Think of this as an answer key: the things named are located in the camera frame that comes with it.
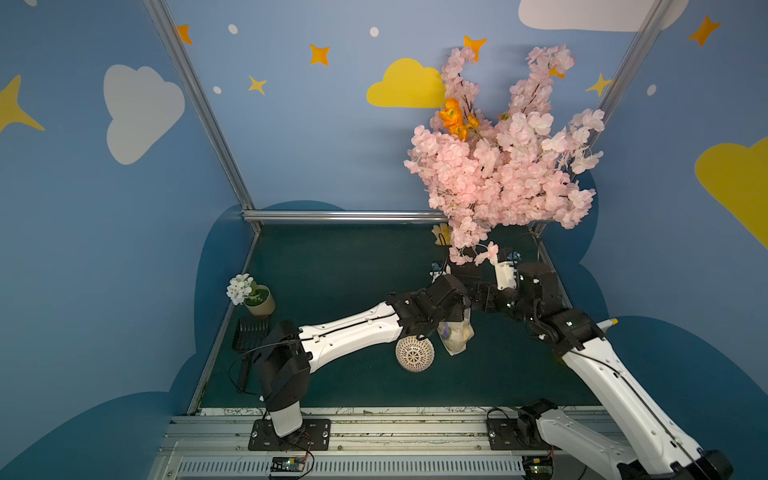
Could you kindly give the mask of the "clear plastic oats bag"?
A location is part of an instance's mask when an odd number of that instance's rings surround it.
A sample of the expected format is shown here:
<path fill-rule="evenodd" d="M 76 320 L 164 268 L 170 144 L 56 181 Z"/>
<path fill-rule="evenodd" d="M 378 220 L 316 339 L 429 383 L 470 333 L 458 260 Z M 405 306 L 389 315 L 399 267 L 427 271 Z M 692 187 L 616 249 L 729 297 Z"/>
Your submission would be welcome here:
<path fill-rule="evenodd" d="M 437 333 L 451 356 L 464 352 L 467 343 L 474 337 L 474 329 L 469 319 L 459 322 L 440 322 Z"/>

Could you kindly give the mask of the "white patterned breakfast bowl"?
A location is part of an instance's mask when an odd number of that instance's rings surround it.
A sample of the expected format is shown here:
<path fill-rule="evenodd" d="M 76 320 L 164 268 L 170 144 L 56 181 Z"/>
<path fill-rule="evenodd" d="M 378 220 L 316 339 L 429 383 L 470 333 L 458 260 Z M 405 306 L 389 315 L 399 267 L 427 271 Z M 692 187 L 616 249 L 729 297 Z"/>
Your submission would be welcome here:
<path fill-rule="evenodd" d="M 398 340 L 395 346 L 395 357 L 405 370 L 420 373 L 432 366 L 435 350 L 429 339 L 409 336 Z"/>

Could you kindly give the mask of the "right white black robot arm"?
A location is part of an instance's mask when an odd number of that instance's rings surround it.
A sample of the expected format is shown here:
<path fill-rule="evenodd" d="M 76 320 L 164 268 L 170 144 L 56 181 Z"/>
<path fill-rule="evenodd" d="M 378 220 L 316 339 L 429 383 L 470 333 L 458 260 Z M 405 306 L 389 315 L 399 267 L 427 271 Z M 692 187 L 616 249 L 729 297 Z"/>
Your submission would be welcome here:
<path fill-rule="evenodd" d="M 496 280 L 471 286 L 474 307 L 522 322 L 575 372 L 626 441 L 613 441 L 541 399 L 519 408 L 508 429 L 516 442 L 547 444 L 605 479 L 728 479 L 734 468 L 719 450 L 705 450 L 653 400 L 619 359 L 606 331 L 615 320 L 592 320 L 569 308 L 545 263 L 501 262 Z"/>

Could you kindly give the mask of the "green spray bottle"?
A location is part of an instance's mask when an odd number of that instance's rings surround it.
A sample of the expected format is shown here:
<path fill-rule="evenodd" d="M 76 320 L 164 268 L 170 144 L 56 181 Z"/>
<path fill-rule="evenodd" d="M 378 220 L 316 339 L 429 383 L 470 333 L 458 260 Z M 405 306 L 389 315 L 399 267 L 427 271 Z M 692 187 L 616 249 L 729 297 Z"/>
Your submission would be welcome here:
<path fill-rule="evenodd" d="M 612 326 L 615 326 L 618 324 L 618 320 L 616 318 L 611 318 L 607 320 L 603 320 L 596 323 L 596 326 L 603 332 L 606 332 L 609 328 Z"/>

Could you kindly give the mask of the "yellow work glove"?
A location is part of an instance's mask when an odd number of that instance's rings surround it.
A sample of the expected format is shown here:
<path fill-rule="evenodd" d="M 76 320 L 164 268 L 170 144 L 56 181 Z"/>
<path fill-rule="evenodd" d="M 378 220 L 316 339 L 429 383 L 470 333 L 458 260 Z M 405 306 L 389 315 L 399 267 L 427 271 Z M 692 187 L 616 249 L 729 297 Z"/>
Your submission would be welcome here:
<path fill-rule="evenodd" d="M 449 247 L 451 245 L 451 227 L 447 223 L 434 225 L 431 232 L 435 237 L 436 245 L 441 247 Z"/>

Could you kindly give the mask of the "pink cherry blossom tree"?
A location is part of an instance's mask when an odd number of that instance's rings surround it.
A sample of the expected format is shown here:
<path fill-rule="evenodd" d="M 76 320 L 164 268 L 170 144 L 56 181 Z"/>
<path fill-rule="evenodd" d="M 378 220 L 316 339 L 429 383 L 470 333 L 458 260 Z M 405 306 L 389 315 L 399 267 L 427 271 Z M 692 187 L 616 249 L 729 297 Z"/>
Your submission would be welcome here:
<path fill-rule="evenodd" d="M 424 183 L 430 208 L 445 215 L 456 265 L 496 263 L 499 247 L 488 235 L 497 226 L 577 226 L 595 196 L 577 177 L 599 163 L 589 140 L 605 128 L 603 111 L 585 109 L 553 129 L 554 77 L 575 64 L 566 46 L 528 54 L 529 75 L 511 86 L 496 121 L 476 107 L 479 88 L 463 76 L 474 60 L 470 47 L 451 51 L 440 73 L 445 102 L 429 125 L 415 128 L 404 163 Z"/>

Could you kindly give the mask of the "right electronics board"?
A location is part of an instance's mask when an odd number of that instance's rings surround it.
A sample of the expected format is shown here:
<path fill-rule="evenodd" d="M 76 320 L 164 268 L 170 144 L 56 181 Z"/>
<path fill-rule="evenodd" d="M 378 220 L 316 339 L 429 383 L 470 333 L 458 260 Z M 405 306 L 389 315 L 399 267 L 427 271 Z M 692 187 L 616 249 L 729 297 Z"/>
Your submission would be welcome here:
<path fill-rule="evenodd" d="M 524 480 L 551 480 L 554 473 L 553 460 L 547 457 L 522 458 Z"/>

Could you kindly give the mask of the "electronics board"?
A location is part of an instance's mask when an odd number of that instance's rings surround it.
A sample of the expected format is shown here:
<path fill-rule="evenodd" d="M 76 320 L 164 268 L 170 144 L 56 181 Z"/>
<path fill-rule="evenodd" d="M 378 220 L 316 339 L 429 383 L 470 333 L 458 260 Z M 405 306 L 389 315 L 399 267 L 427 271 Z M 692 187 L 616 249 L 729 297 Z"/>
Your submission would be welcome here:
<path fill-rule="evenodd" d="M 305 470 L 305 460 L 299 457 L 273 457 L 269 465 L 269 473 L 277 474 L 302 474 Z"/>
<path fill-rule="evenodd" d="M 553 460 L 547 457 L 522 458 L 524 480 L 551 480 L 554 473 Z"/>

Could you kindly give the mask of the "white flower in beige pot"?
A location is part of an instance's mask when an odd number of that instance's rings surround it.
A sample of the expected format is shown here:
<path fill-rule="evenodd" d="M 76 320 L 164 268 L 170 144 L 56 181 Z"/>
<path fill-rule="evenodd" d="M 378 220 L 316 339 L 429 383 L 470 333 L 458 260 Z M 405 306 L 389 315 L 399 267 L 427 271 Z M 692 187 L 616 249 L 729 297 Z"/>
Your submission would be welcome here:
<path fill-rule="evenodd" d="M 235 275 L 229 280 L 226 295 L 234 306 L 244 305 L 253 316 L 269 316 L 276 310 L 271 290 L 258 284 L 247 273 Z"/>

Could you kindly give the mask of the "left electronics board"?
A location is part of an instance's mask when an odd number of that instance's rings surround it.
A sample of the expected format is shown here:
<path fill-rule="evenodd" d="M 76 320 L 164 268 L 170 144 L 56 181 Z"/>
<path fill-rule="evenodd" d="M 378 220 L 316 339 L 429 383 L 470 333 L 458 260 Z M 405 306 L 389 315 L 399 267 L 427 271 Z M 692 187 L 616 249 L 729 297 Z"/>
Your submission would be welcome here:
<path fill-rule="evenodd" d="M 305 470 L 305 460 L 299 457 L 273 457 L 269 465 L 269 473 L 277 474 L 302 474 Z"/>

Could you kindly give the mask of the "brown tree base plate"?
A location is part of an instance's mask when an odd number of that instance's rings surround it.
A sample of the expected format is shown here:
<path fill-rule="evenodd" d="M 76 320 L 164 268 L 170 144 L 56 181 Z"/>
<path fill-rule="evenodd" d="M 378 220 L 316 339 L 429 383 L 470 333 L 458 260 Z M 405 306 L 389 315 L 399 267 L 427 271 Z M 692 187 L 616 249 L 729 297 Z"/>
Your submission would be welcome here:
<path fill-rule="evenodd" d="M 446 274 L 450 274 L 455 277 L 462 277 L 462 278 L 469 278 L 469 279 L 481 279 L 483 277 L 481 267 L 478 265 L 475 265 L 473 262 L 467 262 L 459 265 L 452 261 L 448 261 L 446 265 L 443 267 L 443 271 Z"/>

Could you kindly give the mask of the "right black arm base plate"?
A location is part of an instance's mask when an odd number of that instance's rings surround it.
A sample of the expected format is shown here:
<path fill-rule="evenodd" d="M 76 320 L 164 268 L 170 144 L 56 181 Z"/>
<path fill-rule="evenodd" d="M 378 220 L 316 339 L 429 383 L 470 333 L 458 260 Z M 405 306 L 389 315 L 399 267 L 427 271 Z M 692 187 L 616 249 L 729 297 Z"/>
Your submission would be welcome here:
<path fill-rule="evenodd" d="M 489 418 L 486 420 L 487 435 L 492 450 L 541 450 L 560 448 L 543 440 L 534 420 L 519 418 Z"/>

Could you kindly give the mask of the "aluminium front rail frame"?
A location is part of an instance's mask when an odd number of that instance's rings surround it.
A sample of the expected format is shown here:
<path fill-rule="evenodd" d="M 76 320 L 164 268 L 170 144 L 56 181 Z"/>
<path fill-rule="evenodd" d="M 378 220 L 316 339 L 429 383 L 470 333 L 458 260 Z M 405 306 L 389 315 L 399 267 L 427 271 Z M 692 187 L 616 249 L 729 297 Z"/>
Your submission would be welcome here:
<path fill-rule="evenodd" d="M 613 441 L 623 433 L 600 407 L 564 407 Z M 150 470 L 153 479 L 523 479 L 522 458 L 553 460 L 554 479 L 605 479 L 562 450 L 492 450 L 486 420 L 516 418 L 493 407 L 310 408 L 331 421 L 327 451 L 249 451 L 259 409 L 206 408 L 174 418 Z M 302 474 L 269 473 L 273 457 L 305 460 Z"/>

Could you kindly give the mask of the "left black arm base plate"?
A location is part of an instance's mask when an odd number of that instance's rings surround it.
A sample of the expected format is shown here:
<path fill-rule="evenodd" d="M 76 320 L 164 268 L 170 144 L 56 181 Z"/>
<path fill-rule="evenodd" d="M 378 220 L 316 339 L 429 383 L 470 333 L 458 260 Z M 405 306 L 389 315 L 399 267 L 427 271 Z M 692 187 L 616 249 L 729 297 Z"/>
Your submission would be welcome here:
<path fill-rule="evenodd" d="M 285 437 L 279 437 L 271 419 L 254 422 L 248 442 L 249 451 L 327 451 L 329 449 L 331 421 L 304 419 L 302 426 Z"/>

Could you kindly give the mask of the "aluminium back rail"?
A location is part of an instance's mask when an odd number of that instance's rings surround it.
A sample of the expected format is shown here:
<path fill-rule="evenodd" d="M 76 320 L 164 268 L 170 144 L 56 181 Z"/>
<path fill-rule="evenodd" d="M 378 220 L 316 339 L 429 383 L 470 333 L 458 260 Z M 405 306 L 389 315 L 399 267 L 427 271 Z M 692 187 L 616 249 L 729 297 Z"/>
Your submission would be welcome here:
<path fill-rule="evenodd" d="M 310 210 L 244 210 L 249 222 L 328 222 L 328 223 L 443 223 L 440 212 L 409 211 L 310 211 Z"/>

